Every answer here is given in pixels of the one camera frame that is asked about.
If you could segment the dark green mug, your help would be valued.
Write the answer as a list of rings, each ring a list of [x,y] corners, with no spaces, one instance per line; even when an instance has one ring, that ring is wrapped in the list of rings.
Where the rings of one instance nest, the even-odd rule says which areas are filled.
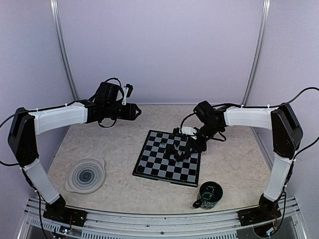
[[[214,181],[207,181],[200,186],[197,200],[192,204],[192,207],[210,210],[217,205],[222,197],[222,187]]]

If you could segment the black chess piece corner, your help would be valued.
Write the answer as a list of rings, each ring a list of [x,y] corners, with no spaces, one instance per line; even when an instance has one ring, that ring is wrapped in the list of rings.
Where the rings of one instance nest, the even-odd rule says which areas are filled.
[[[144,167],[144,166],[139,165],[139,166],[137,167],[137,172],[139,172],[139,173],[143,173],[143,172],[144,172],[144,169],[145,169],[145,167]]]

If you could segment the black grey chess board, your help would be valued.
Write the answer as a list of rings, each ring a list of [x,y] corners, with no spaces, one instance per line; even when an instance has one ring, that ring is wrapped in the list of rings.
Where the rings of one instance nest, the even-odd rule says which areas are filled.
[[[167,144],[174,144],[181,154],[187,143],[188,137],[186,136],[149,130],[132,174],[137,177],[197,187],[201,160],[199,153],[191,154],[190,158],[183,162],[170,162],[163,157]],[[145,167],[143,173],[137,172],[139,165]]]

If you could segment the right aluminium corner post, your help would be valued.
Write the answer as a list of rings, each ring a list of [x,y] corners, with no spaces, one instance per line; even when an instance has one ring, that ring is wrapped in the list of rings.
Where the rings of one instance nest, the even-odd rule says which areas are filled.
[[[261,14],[261,21],[260,21],[260,27],[259,27],[259,32],[258,32],[258,37],[257,37],[257,44],[255,48],[255,53],[253,57],[253,62],[251,66],[251,70],[249,73],[249,78],[248,78],[248,83],[246,86],[246,90],[244,93],[244,97],[242,100],[243,105],[247,105],[249,102],[249,98],[251,96],[252,90],[253,90],[253,85],[256,79],[256,74],[258,70],[258,65],[260,62],[260,57],[262,54],[262,49],[263,49],[263,44],[264,44],[264,39],[266,35],[266,30],[267,30],[267,23],[269,19],[269,12],[270,12],[270,5],[271,1],[270,0],[264,0],[263,1],[263,8],[262,8],[262,14]]]

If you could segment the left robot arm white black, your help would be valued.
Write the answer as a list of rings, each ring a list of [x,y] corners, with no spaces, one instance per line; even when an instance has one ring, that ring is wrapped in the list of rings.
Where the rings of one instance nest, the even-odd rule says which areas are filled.
[[[103,81],[87,100],[35,110],[21,107],[11,116],[13,120],[8,144],[26,181],[46,202],[43,216],[47,219],[67,223],[75,216],[86,216],[86,212],[77,213],[65,206],[64,198],[51,183],[39,160],[36,136],[73,124],[101,123],[104,119],[135,120],[142,111],[136,104],[126,101],[131,96],[133,86],[116,85],[111,81]]]

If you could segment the aluminium front rail frame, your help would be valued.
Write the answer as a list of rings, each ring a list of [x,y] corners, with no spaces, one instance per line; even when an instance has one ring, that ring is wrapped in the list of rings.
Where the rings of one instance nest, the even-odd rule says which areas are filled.
[[[38,199],[30,198],[24,209],[21,229],[17,238],[26,238],[31,226],[41,229]],[[238,210],[219,212],[147,215],[114,213],[84,209],[87,212],[83,227],[72,226],[71,232],[59,232],[67,224],[43,218],[43,226],[66,239],[236,239],[238,232],[248,229],[244,238],[256,238],[253,227],[270,223],[242,226]],[[285,218],[280,230],[271,239],[310,239],[303,217],[294,197],[286,200]]]

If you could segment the black chess piece pile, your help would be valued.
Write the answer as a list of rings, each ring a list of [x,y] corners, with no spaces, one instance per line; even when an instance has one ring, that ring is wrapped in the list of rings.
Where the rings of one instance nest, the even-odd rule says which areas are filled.
[[[189,150],[179,154],[178,149],[175,148],[174,144],[167,144],[164,151],[164,158],[168,159],[170,162],[183,162],[184,160],[189,159],[191,153]]]

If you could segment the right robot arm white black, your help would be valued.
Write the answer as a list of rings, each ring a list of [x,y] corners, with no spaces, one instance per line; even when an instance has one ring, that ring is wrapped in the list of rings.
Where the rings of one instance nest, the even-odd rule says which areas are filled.
[[[259,205],[240,210],[241,225],[250,225],[280,217],[278,201],[292,175],[294,157],[303,138],[303,130],[288,103],[278,106],[246,107],[233,103],[211,105],[199,103],[193,114],[203,123],[201,128],[181,125],[179,132],[189,136],[190,147],[198,153],[207,150],[207,142],[225,132],[228,126],[265,128],[272,132],[274,162],[271,175]]]

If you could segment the clear collapsible silicone bowl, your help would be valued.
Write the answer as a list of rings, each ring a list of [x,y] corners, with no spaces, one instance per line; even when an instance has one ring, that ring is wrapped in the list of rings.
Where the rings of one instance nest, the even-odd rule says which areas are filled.
[[[105,161],[103,159],[81,159],[68,170],[65,189],[72,193],[91,194],[102,186],[105,177]]]

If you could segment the aluminium corner post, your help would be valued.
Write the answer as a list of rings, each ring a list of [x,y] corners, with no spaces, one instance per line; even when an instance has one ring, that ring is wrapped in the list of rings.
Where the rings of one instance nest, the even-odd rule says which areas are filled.
[[[54,23],[54,28],[57,36],[57,42],[58,42],[58,48],[60,51],[61,55],[61,60],[63,64],[63,68],[66,74],[67,78],[67,83],[71,92],[71,96],[73,100],[79,100],[79,95],[78,91],[76,89],[75,81],[73,79],[73,75],[71,72],[71,67],[67,55],[67,49],[66,45],[64,42],[64,36],[63,36],[63,30],[62,30],[62,23],[60,19],[60,14],[59,14],[59,6],[58,6],[58,1],[57,0],[50,0],[50,8],[51,8],[51,13],[52,13],[52,18],[53,18],[53,23]]]
[[[252,90],[253,90],[253,85],[256,79],[256,74],[258,70],[258,65],[260,62],[260,57],[262,54],[262,49],[263,49],[263,44],[264,44],[264,39],[266,35],[266,30],[267,30],[267,23],[269,19],[269,12],[270,12],[270,5],[271,1],[270,0],[264,0],[263,1],[263,8],[262,8],[262,14],[261,14],[261,21],[260,21],[260,27],[259,27],[259,32],[258,32],[258,37],[257,37],[257,44],[255,48],[255,53],[253,57],[253,62],[251,66],[251,70],[249,73],[249,78],[248,78],[248,83],[246,86],[246,90],[244,93],[244,97],[242,100],[243,105],[247,105],[249,102],[249,98],[251,96]]]

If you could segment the left aluminium corner post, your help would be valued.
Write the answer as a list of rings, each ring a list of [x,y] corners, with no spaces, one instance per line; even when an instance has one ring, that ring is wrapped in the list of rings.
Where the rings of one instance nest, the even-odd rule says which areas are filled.
[[[58,48],[60,51],[61,55],[61,60],[63,64],[63,68],[66,74],[67,78],[67,83],[71,92],[71,96],[73,100],[79,100],[79,95],[78,91],[76,89],[75,81],[73,79],[73,75],[71,72],[71,67],[67,55],[67,49],[66,45],[64,42],[64,36],[63,36],[63,30],[62,30],[62,23],[60,19],[60,14],[59,14],[59,6],[58,6],[58,1],[57,0],[50,0],[50,8],[51,8],[51,13],[52,13],[52,18],[53,18],[53,23],[54,23],[54,28],[57,36],[57,42],[58,42]]]

